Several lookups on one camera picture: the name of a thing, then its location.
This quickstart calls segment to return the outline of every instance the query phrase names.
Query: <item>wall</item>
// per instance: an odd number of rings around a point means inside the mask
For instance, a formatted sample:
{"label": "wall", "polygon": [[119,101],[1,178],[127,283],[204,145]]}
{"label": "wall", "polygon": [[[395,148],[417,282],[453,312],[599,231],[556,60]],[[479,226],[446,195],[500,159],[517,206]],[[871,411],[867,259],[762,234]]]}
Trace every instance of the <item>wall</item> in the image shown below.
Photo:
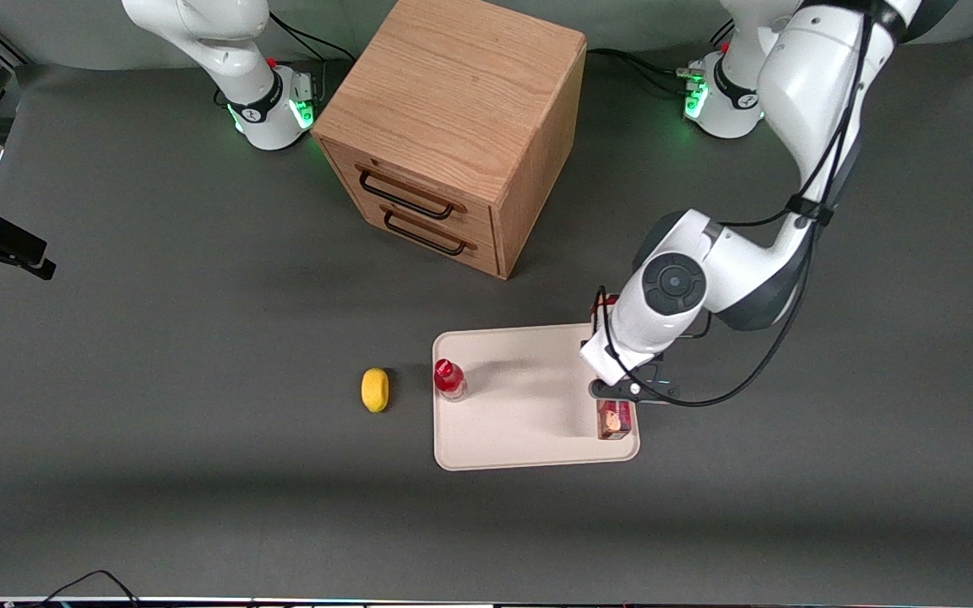
{"label": "wall", "polygon": [[[583,31],[591,46],[630,51],[707,39],[729,19],[717,0],[492,1]],[[287,23],[354,53],[370,41],[393,4],[394,0],[269,0]],[[0,30],[36,62],[93,69],[192,65],[177,49],[135,27],[118,0],[0,0]],[[922,41],[969,35],[973,0],[961,0]],[[258,45],[271,57],[304,57],[302,48],[274,24]]]}

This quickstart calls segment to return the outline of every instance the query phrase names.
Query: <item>red bottle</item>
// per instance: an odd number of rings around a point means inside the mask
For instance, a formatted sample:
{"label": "red bottle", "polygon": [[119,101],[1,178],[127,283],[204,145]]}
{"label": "red bottle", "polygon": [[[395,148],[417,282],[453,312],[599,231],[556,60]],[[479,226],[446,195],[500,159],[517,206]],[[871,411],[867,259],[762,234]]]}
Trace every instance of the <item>red bottle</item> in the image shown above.
{"label": "red bottle", "polygon": [[468,392],[464,370],[448,359],[439,359],[437,365],[433,366],[433,385],[449,401],[459,401]]}

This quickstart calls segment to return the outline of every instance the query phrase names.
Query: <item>gray table surface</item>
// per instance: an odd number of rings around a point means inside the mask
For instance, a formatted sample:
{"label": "gray table surface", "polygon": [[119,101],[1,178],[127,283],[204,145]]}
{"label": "gray table surface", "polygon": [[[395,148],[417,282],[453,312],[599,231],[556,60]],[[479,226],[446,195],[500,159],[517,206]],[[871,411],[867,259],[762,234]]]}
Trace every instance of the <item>gray table surface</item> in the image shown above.
{"label": "gray table surface", "polygon": [[[973,41],[881,74],[748,392],[642,407],[624,464],[433,462],[436,335],[580,322],[661,214],[760,218],[796,187],[767,127],[715,141],[623,68],[591,59],[509,282],[367,226],[309,139],[250,149],[204,73],[31,74],[0,214],[59,269],[0,267],[0,595],[108,568],[143,595],[973,605]],[[771,338],[669,358],[711,395]]]}

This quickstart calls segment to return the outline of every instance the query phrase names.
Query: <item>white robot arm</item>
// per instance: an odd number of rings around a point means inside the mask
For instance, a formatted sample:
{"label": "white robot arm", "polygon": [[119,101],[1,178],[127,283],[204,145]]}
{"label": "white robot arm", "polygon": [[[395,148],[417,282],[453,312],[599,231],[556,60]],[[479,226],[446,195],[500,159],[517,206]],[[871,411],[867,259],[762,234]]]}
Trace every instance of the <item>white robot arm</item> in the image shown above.
{"label": "white robot arm", "polygon": [[259,149],[284,149],[313,124],[310,76],[273,66],[254,45],[266,0],[122,0],[130,19],[177,46],[209,73],[236,128]]}
{"label": "white robot arm", "polygon": [[653,227],[613,312],[580,350],[607,384],[671,346],[704,308],[737,330],[767,328],[784,315],[857,152],[862,99],[921,0],[722,2],[740,30],[725,57],[700,59],[715,61],[714,77],[686,116],[711,134],[740,136],[763,111],[802,185],[771,247],[696,210]]}

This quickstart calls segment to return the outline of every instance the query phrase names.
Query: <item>white tray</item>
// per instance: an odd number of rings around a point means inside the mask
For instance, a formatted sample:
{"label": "white tray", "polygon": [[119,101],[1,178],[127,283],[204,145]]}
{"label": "white tray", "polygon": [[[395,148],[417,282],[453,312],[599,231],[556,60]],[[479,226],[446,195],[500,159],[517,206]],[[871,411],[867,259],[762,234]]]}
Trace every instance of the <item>white tray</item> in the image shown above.
{"label": "white tray", "polygon": [[468,393],[433,392],[433,457],[446,470],[618,462],[640,450],[636,411],[625,438],[595,438],[595,373],[580,359],[587,323],[453,331],[433,360],[464,370]]}

